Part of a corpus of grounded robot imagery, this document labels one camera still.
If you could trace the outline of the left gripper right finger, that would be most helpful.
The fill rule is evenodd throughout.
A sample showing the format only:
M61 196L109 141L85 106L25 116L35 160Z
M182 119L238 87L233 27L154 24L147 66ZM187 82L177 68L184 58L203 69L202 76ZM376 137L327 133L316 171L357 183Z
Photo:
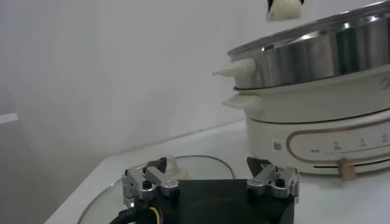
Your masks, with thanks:
M300 197L300 173L295 167L280 168L266 159L247 157L252 178L246 181L249 194L256 197L266 194L279 199Z

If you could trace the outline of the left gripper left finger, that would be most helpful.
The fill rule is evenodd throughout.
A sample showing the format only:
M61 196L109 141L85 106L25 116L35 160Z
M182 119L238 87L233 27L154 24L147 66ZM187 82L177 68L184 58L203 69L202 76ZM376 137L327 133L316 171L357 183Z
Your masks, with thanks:
M179 178L180 168L173 156L126 169L122 175L123 203L132 207L136 200L152 201L157 197L175 200L180 195Z

